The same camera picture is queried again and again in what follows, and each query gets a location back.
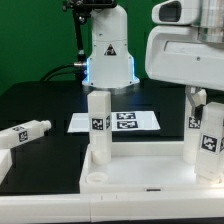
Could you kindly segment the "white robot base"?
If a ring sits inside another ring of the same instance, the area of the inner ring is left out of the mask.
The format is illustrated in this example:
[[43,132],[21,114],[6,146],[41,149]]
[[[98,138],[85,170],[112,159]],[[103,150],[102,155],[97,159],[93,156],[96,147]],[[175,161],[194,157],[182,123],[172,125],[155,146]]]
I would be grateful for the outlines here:
[[86,89],[124,92],[138,85],[134,58],[128,51],[127,13],[115,8],[93,10],[92,53],[87,59]]

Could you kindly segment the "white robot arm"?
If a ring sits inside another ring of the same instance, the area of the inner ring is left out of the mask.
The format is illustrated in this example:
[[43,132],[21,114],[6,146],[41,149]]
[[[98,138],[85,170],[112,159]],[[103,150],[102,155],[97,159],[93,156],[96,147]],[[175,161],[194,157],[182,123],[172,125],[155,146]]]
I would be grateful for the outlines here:
[[152,20],[146,73],[184,85],[191,114],[200,116],[197,92],[224,91],[224,0],[165,0],[153,7]]

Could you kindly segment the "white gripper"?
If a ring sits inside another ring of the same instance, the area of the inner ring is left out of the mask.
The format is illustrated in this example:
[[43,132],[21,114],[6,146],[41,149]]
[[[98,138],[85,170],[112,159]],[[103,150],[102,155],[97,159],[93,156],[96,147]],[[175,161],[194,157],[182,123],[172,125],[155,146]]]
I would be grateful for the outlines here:
[[150,79],[188,85],[185,112],[201,119],[203,88],[224,91],[224,44],[199,41],[197,28],[157,26],[148,36],[145,70]]

